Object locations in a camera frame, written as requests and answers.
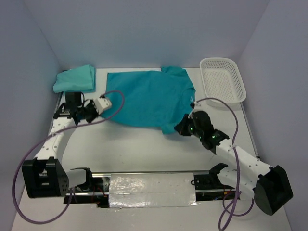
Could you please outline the light green t shirt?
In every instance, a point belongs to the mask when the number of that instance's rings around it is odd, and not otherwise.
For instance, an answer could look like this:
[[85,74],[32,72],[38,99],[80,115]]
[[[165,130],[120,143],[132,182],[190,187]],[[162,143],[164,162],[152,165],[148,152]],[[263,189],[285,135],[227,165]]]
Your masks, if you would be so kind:
[[54,93],[80,91],[80,71],[81,67],[78,67],[59,73],[52,91]]

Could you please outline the dark teal t shirt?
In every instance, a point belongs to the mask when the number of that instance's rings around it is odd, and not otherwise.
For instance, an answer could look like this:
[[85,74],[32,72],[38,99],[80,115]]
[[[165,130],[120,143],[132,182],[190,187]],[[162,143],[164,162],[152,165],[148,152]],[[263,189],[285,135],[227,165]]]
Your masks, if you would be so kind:
[[112,107],[102,117],[131,127],[160,128],[174,133],[174,127],[191,111],[195,88],[185,69],[162,67],[160,71],[108,73],[106,96]]

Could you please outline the turquoise t shirt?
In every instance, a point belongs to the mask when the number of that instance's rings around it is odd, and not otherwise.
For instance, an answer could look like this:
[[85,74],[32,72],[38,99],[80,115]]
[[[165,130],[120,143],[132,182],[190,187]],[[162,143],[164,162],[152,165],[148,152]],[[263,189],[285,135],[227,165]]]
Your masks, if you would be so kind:
[[96,68],[91,65],[81,67],[80,71],[80,91],[83,93],[93,93],[96,91]]

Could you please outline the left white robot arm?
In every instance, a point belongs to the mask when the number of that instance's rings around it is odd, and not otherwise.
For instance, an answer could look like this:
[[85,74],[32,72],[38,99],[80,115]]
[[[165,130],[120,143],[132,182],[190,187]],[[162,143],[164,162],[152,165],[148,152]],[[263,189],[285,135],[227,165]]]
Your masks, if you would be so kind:
[[81,92],[69,93],[53,115],[51,138],[31,160],[22,164],[22,173],[29,198],[65,196],[70,188],[88,192],[94,187],[88,167],[64,170],[62,159],[68,141],[80,121],[92,122],[98,117],[94,100],[86,100]]

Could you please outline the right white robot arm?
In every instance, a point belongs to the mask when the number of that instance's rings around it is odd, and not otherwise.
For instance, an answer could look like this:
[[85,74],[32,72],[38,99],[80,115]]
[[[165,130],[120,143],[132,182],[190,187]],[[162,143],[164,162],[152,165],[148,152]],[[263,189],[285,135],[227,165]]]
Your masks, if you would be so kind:
[[194,135],[203,147],[221,160],[209,170],[212,187],[238,187],[270,216],[293,198],[287,173],[281,166],[272,167],[233,144],[227,134],[214,128],[206,112],[186,114],[175,126],[175,131],[182,136]]

